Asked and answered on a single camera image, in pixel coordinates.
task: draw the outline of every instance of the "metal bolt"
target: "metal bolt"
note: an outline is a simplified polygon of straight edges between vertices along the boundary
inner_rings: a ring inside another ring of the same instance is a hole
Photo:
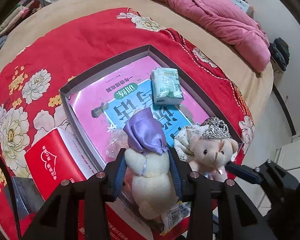
[[[235,182],[233,179],[227,179],[226,180],[226,184],[229,185],[230,187],[234,186],[235,185]]]
[[[193,171],[193,172],[190,173],[190,177],[191,177],[191,178],[196,179],[196,178],[198,178],[199,176],[200,176],[200,173],[197,172],[197,171]]]
[[[103,171],[100,171],[96,174],[97,178],[102,179],[106,176],[106,174]]]
[[[62,186],[68,186],[69,183],[70,183],[69,179],[64,179],[63,181],[61,181]]]

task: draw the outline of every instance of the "pile of black clothes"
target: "pile of black clothes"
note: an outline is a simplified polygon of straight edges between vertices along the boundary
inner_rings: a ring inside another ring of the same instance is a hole
[[[270,43],[269,51],[281,70],[286,71],[290,57],[288,44],[283,39],[277,38]]]

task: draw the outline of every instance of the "white wall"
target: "white wall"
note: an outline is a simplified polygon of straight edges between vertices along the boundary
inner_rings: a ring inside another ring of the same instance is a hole
[[[289,45],[287,71],[276,80],[286,101],[295,129],[300,132],[300,25],[279,0],[247,0],[254,7],[254,20],[261,24],[270,42],[281,37]]]

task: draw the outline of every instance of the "teddy bear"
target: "teddy bear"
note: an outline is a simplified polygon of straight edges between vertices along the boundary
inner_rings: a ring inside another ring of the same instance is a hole
[[[238,152],[238,143],[230,137],[228,126],[217,117],[202,125],[188,125],[174,138],[180,160],[188,161],[193,171],[208,172],[213,180],[225,181],[225,165]]]
[[[178,201],[162,126],[145,108],[134,113],[123,130],[128,135],[124,157],[133,172],[132,196],[141,216],[157,219]]]

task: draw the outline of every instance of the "bed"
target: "bed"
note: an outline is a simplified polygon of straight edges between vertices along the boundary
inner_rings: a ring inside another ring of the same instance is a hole
[[[249,107],[254,123],[258,123],[261,110],[272,90],[271,64],[269,63],[263,72],[255,73],[230,46],[167,6],[151,0],[60,0],[52,3],[26,19],[9,34],[0,50],[0,72],[21,51],[49,31],[74,19],[121,7],[133,8],[142,16],[150,17],[160,25],[176,30],[204,52],[237,86]]]

